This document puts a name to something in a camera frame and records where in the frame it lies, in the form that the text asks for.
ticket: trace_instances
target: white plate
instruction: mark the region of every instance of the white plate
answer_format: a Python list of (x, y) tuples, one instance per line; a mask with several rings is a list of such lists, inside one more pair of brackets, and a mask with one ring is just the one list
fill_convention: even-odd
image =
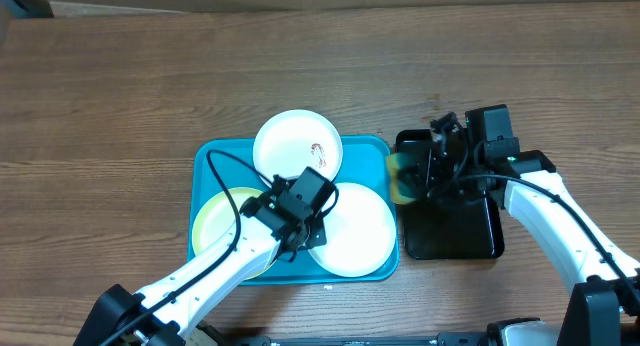
[[(336, 184), (336, 207), (324, 218), (327, 244), (309, 250), (325, 270), (360, 277), (377, 270), (396, 244), (396, 223), (389, 206), (373, 190), (355, 183)], [(333, 197), (325, 205), (333, 204)]]
[[(229, 193), (239, 210), (249, 197), (258, 197), (262, 194), (262, 191), (250, 187), (235, 187), (230, 189)], [(200, 211), (198, 211), (196, 219), (193, 222), (193, 229), (191, 230), (193, 253), (198, 256), (200, 252), (218, 240), (234, 221), (235, 215), (224, 191), (210, 198), (209, 201), (202, 206)], [(267, 271), (269, 267), (248, 277), (247, 280), (262, 274)]]
[(321, 115), (291, 110), (265, 123), (253, 144), (253, 164), (272, 178), (298, 177), (307, 166), (333, 180), (342, 164), (342, 141), (335, 127)]

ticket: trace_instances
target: wood grain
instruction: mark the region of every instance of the wood grain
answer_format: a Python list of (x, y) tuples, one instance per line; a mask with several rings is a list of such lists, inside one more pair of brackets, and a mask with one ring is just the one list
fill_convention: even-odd
[[(640, 257), (640, 4), (12, 21), (0, 58), (0, 343), (68, 345), (96, 298), (184, 262), (206, 141), (317, 111), (396, 134), (506, 103), (523, 149)], [(241, 287), (207, 321), (272, 337), (430, 335), (568, 297), (503, 215), (497, 261), (418, 262), (379, 283)]]

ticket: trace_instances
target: white arm segment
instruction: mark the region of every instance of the white arm segment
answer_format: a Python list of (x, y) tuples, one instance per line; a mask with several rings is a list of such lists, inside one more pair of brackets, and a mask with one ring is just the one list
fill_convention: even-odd
[[(180, 325), (178, 335), (187, 339), (193, 329), (231, 290), (247, 277), (264, 270), (275, 258), (280, 241), (271, 236), (271, 229), (257, 218), (241, 216), (241, 232), (235, 252), (215, 270), (154, 313), (160, 321), (175, 321)], [(145, 299), (142, 306), (149, 308), (166, 294), (198, 275), (213, 264), (227, 250), (235, 235), (235, 222), (216, 242), (177, 271), (162, 280), (141, 288), (138, 293)]]
[[(620, 269), (627, 276), (637, 274), (635, 269), (640, 267), (640, 263), (622, 252), (600, 231), (573, 200), (560, 175), (536, 171), (522, 174), (521, 178), (560, 195), (580, 215), (607, 252), (611, 253)], [(619, 278), (609, 265), (604, 263), (595, 246), (562, 206), (513, 181), (507, 182), (504, 197), (504, 205), (509, 214), (529, 230), (562, 277), (569, 294), (576, 283), (585, 282), (591, 275), (598, 275), (604, 280)]]

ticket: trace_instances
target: blue object in corner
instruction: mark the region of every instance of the blue object in corner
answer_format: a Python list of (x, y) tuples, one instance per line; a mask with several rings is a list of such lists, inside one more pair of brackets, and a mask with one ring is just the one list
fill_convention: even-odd
[[(353, 182), (375, 191), (386, 201), (393, 218), (397, 218), (395, 205), (391, 203), (389, 174), (385, 157), (391, 153), (389, 146), (379, 137), (372, 135), (342, 136), (342, 165), (336, 183)], [(200, 208), (213, 196), (222, 191), (209, 170), (206, 154), (211, 149), (223, 150), (253, 165), (254, 139), (216, 139), (203, 145), (196, 154), (193, 169), (193, 189), (191, 197), (191, 217), (189, 221), (189, 245), (187, 261), (195, 257), (191, 244), (193, 222)], [(228, 188), (252, 187), (266, 190), (266, 185), (251, 170), (221, 155), (212, 155), (216, 170)], [(311, 283), (337, 283), (381, 281), (391, 276), (398, 267), (400, 251), (396, 233), (396, 245), (391, 256), (378, 270), (362, 277), (341, 277), (318, 265), (307, 251), (298, 253), (294, 262), (278, 261), (262, 275), (246, 280), (241, 285), (290, 285)]]

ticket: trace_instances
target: black tray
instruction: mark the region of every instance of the black tray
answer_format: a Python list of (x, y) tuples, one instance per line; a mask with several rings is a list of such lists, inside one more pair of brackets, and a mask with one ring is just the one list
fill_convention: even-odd
[[(424, 154), (433, 142), (429, 130), (405, 130), (396, 137), (397, 152)], [(410, 257), (432, 259), (491, 259), (504, 252), (500, 213), (487, 196), (447, 202), (423, 199), (397, 205)]]

